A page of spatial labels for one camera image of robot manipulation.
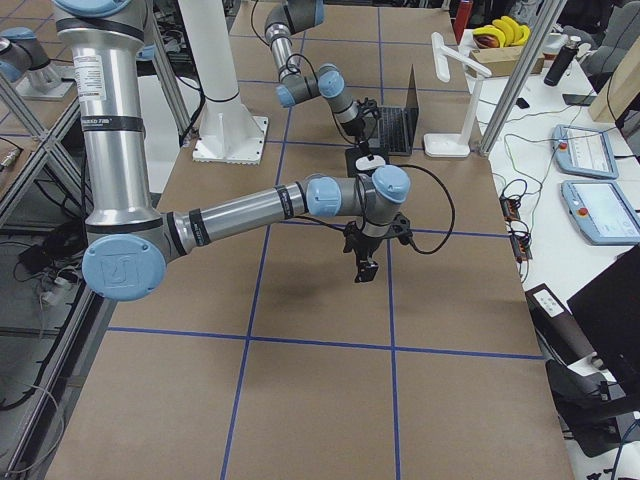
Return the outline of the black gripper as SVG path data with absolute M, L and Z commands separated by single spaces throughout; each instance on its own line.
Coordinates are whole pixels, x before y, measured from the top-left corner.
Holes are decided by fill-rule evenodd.
M 397 213 L 394 220 L 383 226 L 384 235 L 371 237 L 364 233 L 356 221 L 350 221 L 344 231 L 344 253 L 353 252 L 355 255 L 356 276 L 355 283 L 368 283 L 375 279 L 379 264 L 373 259 L 373 254 L 385 239 L 398 238 L 402 245 L 408 245 L 412 240 L 410 220 L 402 213 Z
M 377 128 L 381 118 L 378 103 L 373 98 L 355 100 L 339 115 L 339 124 L 344 133 L 353 138 L 355 145 L 367 143 Z

